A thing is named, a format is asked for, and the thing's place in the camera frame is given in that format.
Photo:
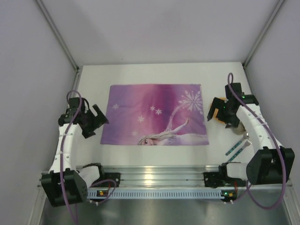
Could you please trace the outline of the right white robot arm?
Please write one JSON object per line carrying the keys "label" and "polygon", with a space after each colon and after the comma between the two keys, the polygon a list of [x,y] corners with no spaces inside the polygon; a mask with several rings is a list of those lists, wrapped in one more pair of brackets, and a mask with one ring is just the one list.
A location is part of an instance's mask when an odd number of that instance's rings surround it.
{"label": "right white robot arm", "polygon": [[281,184],[287,182],[295,154],[285,148],[272,134],[261,114],[259,103],[253,94],[246,95],[238,82],[225,86],[226,100],[214,98],[207,116],[216,117],[227,128],[245,127],[255,151],[248,163],[229,160],[219,169],[226,177],[247,180],[253,185]]}

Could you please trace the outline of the purple printed placemat cloth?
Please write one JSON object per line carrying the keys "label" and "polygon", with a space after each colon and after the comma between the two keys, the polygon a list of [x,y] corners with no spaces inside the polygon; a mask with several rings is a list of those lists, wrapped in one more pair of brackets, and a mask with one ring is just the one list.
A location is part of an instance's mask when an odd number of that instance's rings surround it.
{"label": "purple printed placemat cloth", "polygon": [[101,144],[208,145],[199,84],[110,87]]}

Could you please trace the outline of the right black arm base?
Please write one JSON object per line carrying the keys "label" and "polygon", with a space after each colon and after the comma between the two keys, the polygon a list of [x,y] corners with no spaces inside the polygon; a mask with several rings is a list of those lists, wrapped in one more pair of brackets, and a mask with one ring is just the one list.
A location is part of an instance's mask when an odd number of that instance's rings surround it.
{"label": "right black arm base", "polygon": [[245,187],[246,182],[237,178],[229,178],[219,172],[204,172],[204,185],[207,188]]}

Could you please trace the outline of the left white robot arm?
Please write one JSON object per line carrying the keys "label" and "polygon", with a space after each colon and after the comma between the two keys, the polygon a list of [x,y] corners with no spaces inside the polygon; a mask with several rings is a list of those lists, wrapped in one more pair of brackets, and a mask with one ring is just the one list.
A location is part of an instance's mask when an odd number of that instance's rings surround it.
{"label": "left white robot arm", "polygon": [[95,136],[95,131],[107,124],[108,119],[85,98],[70,98],[68,105],[58,120],[59,140],[52,166],[41,177],[41,185],[53,207],[86,201],[88,188],[105,175],[100,163],[87,164],[78,171],[76,159],[80,140]]}

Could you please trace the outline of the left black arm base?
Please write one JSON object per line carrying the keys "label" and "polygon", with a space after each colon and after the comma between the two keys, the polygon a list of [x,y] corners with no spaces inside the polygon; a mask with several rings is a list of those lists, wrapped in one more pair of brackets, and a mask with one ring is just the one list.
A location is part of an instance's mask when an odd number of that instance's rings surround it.
{"label": "left black arm base", "polygon": [[91,188],[113,188],[119,187],[121,173],[119,172],[106,172],[102,177],[92,183]]}

